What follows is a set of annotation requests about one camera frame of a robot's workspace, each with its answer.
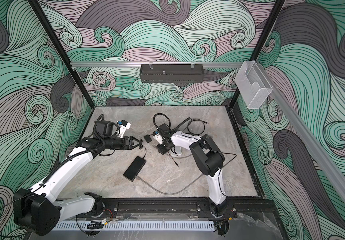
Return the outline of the black power adapter with cable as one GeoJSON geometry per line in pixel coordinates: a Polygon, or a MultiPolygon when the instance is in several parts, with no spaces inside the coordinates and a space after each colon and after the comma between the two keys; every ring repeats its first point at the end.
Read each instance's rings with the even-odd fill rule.
{"type": "Polygon", "coordinates": [[[146,157],[146,154],[147,154],[147,148],[143,145],[143,142],[142,142],[142,141],[139,142],[138,148],[139,148],[140,150],[144,150],[144,155],[143,155],[143,157],[142,157],[142,159],[144,159],[144,158],[146,157]]]}

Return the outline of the black network switch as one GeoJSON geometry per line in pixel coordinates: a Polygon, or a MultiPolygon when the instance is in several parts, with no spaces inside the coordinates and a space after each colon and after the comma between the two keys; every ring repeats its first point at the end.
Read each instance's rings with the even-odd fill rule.
{"type": "Polygon", "coordinates": [[[128,179],[129,181],[133,182],[135,177],[139,174],[143,166],[146,164],[146,160],[137,156],[129,167],[123,173],[123,176],[128,179]]]}

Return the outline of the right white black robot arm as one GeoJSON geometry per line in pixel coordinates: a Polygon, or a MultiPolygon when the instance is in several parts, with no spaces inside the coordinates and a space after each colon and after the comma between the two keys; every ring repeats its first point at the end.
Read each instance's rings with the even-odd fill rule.
{"type": "Polygon", "coordinates": [[[177,148],[183,148],[191,151],[192,157],[200,170],[206,176],[209,187],[210,208],[214,216],[221,216],[227,208],[227,196],[223,191],[223,168],[225,167],[225,153],[221,152],[211,136],[184,133],[180,127],[187,123],[198,122],[200,119],[187,118],[175,128],[171,127],[170,119],[168,124],[157,125],[156,117],[167,115],[157,113],[153,116],[153,124],[156,131],[153,132],[153,138],[158,142],[156,148],[162,155],[169,151],[175,152],[177,148]]]}

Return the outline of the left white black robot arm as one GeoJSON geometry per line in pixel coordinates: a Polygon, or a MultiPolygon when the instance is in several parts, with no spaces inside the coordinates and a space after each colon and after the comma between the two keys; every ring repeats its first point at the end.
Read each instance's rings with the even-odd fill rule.
{"type": "Polygon", "coordinates": [[[13,196],[13,220],[20,227],[44,236],[58,224],[80,214],[99,218],[103,214],[102,196],[87,192],[80,197],[57,201],[66,185],[105,150],[128,151],[142,148],[142,140],[125,136],[130,123],[116,123],[100,116],[94,123],[92,135],[81,139],[71,153],[50,173],[30,189],[20,189],[13,196]]]}

